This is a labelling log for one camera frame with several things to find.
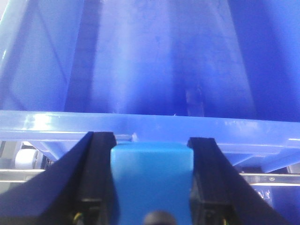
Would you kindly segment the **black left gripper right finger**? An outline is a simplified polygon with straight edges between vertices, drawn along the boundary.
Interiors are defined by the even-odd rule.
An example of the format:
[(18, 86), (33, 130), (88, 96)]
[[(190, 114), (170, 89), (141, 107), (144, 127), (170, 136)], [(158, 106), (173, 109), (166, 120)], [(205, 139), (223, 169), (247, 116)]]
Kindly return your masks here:
[(190, 211), (194, 225), (287, 225), (221, 152), (213, 138), (191, 137)]

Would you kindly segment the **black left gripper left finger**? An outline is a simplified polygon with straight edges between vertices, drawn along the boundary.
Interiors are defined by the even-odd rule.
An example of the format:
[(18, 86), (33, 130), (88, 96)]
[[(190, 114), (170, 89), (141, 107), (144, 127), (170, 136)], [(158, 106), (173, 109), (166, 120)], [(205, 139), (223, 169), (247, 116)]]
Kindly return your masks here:
[(44, 172), (0, 196), (3, 225), (115, 225), (111, 132), (89, 132)]

